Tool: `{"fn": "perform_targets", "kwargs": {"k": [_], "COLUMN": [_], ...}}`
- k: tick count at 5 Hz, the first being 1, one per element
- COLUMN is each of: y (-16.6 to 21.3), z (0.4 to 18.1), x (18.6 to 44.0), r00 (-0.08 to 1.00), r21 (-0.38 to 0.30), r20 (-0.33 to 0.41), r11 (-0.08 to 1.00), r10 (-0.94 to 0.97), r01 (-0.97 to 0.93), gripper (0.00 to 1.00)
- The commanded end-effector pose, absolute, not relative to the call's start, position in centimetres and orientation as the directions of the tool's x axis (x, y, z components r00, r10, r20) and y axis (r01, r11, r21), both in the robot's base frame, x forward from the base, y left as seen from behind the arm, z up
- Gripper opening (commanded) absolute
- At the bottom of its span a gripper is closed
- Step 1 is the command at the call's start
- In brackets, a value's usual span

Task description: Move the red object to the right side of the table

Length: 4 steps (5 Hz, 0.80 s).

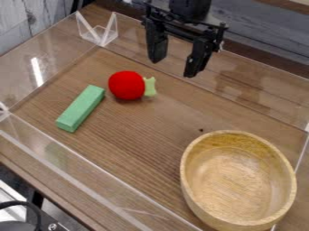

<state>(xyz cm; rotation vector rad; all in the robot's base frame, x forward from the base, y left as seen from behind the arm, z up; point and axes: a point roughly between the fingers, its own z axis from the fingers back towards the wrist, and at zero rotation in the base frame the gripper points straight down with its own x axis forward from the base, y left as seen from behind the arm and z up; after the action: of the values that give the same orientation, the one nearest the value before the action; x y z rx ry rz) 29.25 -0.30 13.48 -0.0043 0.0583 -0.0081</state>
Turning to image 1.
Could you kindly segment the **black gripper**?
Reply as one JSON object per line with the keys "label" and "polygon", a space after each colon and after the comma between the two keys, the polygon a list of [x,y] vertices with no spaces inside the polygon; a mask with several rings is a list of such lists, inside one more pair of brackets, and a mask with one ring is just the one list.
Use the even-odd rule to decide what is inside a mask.
{"label": "black gripper", "polygon": [[167,56],[170,34],[185,41],[194,41],[183,76],[195,77],[203,71],[213,51],[222,49],[223,34],[229,28],[227,23],[210,13],[211,0],[167,0],[166,3],[144,0],[143,5],[142,25],[150,61],[158,63]]}

